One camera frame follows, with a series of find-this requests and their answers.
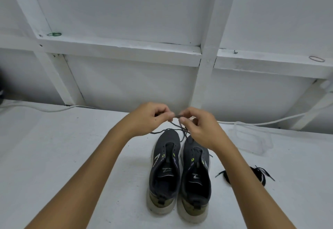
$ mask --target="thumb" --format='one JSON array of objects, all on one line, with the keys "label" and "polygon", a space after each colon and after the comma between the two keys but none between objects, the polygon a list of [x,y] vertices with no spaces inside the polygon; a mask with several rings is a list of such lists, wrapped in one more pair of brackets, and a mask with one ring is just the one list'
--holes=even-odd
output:
[{"label": "thumb", "polygon": [[175,114],[173,112],[166,112],[166,113],[162,113],[161,115],[157,116],[156,121],[157,121],[158,125],[161,125],[163,122],[171,120],[173,117],[175,117]]},{"label": "thumb", "polygon": [[198,128],[198,126],[196,126],[192,121],[185,117],[180,117],[179,122],[183,124],[188,129],[188,131],[190,131],[190,133]]}]

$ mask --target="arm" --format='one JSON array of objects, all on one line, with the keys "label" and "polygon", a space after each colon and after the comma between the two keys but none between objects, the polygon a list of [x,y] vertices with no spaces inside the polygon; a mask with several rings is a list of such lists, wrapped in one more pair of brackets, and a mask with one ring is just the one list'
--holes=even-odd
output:
[{"label": "arm", "polygon": [[[214,116],[193,107],[180,114],[184,116],[180,118],[180,122],[190,131],[195,141],[213,150],[221,160],[248,229],[295,229]],[[196,117],[193,122],[188,119],[191,116]]]},{"label": "arm", "polygon": [[113,165],[126,143],[135,136],[152,132],[173,117],[174,113],[166,105],[156,103],[142,104],[125,116],[26,229],[86,228]]}]

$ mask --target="person's left arm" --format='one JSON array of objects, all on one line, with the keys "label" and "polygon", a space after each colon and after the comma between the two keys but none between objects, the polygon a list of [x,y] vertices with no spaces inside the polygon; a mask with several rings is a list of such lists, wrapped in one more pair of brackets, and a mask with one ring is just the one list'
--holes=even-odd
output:
[{"label": "person's left arm", "polygon": [[118,122],[66,185],[26,229],[84,229],[114,163],[126,143],[155,130],[174,113],[164,104],[145,103]]}]

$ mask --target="white shoe sole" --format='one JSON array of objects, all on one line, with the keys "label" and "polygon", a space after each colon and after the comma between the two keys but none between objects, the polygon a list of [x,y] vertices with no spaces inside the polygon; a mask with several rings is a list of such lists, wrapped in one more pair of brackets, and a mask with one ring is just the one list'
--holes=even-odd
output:
[{"label": "white shoe sole", "polygon": [[[151,155],[152,164],[154,162],[154,150],[155,150],[156,143],[155,143],[154,147],[152,148],[152,155]],[[150,190],[149,190],[149,185],[148,185],[146,200],[147,200],[147,207],[149,210],[151,210],[153,213],[158,214],[158,215],[165,215],[165,214],[172,212],[173,208],[176,205],[176,198],[167,207],[160,208],[160,207],[157,207],[156,205],[154,205],[154,203],[152,202],[152,200],[150,198],[149,193],[150,193]]]},{"label": "white shoe sole", "polygon": [[[181,164],[184,168],[184,158],[183,158],[183,154],[184,154],[184,145],[181,148]],[[210,156],[209,156],[209,166],[208,166],[208,172],[210,170]],[[181,194],[178,194],[178,198],[177,198],[177,211],[178,214],[180,215],[181,218],[183,218],[185,221],[189,222],[189,223],[194,223],[194,224],[198,224],[203,222],[208,215],[208,208],[209,208],[209,204],[207,204],[206,210],[204,211],[204,213],[198,215],[198,216],[191,216],[187,213],[187,211],[185,210],[185,207],[183,205],[183,202],[181,201]]]}]

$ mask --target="black sneaker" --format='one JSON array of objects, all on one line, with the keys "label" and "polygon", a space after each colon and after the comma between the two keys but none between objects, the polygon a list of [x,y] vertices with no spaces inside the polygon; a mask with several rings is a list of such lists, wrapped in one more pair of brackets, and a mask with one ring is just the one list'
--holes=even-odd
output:
[{"label": "black sneaker", "polygon": [[181,163],[184,170],[178,195],[178,213],[188,222],[200,223],[207,217],[211,195],[208,149],[189,136],[182,148]]},{"label": "black sneaker", "polygon": [[181,184],[180,149],[181,142],[175,130],[165,131],[153,148],[147,206],[156,214],[167,214],[176,204]]}]

